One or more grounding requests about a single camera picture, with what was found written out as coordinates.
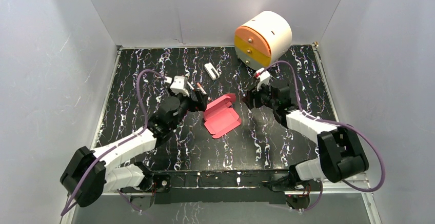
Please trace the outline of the pink paper box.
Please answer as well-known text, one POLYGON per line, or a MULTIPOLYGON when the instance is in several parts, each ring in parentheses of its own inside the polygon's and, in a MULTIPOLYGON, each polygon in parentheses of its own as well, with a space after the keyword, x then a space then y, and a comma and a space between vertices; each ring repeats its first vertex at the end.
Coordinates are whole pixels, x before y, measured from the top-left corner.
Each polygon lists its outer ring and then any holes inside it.
POLYGON ((207 105, 204 125, 212 138, 218 139, 242 124, 242 119, 232 107, 234 93, 227 93, 207 105))

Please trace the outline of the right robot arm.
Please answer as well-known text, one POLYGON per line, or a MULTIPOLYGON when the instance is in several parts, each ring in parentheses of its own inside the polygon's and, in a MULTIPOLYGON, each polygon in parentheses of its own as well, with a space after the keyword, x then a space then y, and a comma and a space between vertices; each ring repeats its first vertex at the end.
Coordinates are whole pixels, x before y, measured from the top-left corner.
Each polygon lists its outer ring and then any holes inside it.
POLYGON ((292 102, 288 85, 253 86, 242 101, 249 109, 270 108, 279 124, 316 143, 318 158, 290 166, 286 180, 293 189, 302 190, 313 179, 338 182, 369 168, 358 135, 343 126, 309 118, 292 102))

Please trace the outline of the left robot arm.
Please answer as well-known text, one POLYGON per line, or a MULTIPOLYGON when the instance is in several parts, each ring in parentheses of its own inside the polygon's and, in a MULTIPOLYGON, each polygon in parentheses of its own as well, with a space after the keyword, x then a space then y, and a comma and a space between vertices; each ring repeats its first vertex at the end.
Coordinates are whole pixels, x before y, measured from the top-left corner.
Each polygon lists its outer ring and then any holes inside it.
POLYGON ((150 190, 154 174, 148 166, 140 161, 121 164, 164 145, 188 112, 204 112, 208 95, 198 89, 194 94, 196 98, 172 93, 145 126, 123 139, 93 150, 86 146, 77 149, 60 178, 70 194, 67 207, 87 207, 103 193, 122 188, 150 190))

